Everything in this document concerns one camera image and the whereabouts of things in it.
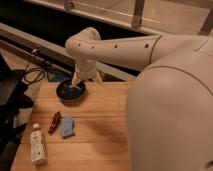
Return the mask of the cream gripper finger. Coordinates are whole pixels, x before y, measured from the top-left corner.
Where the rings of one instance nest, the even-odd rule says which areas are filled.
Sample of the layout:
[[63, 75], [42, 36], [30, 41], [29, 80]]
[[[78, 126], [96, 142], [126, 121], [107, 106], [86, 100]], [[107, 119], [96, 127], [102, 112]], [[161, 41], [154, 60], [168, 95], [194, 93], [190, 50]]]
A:
[[94, 82], [98, 83], [98, 84], [102, 84], [102, 77], [100, 75], [95, 76], [94, 78]]
[[82, 80], [78, 77], [73, 77], [71, 81], [71, 86], [76, 87]]

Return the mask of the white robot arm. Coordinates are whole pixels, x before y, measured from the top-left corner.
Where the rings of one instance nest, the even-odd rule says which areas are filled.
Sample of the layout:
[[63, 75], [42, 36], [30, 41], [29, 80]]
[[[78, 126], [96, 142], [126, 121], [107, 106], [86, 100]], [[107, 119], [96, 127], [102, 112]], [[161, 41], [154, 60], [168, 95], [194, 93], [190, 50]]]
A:
[[94, 77], [97, 61], [140, 72], [126, 102], [131, 171], [213, 171], [213, 37], [103, 40], [89, 27], [65, 49], [77, 80]]

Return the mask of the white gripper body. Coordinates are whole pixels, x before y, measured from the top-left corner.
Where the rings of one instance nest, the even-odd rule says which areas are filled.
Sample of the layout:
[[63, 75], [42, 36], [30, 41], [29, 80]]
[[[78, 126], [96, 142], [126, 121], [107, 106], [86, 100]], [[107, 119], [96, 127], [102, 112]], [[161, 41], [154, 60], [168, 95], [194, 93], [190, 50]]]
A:
[[75, 64], [75, 72], [73, 79], [75, 81], [83, 81], [92, 79], [97, 81], [99, 79], [99, 73], [94, 61], [89, 62], [77, 62]]

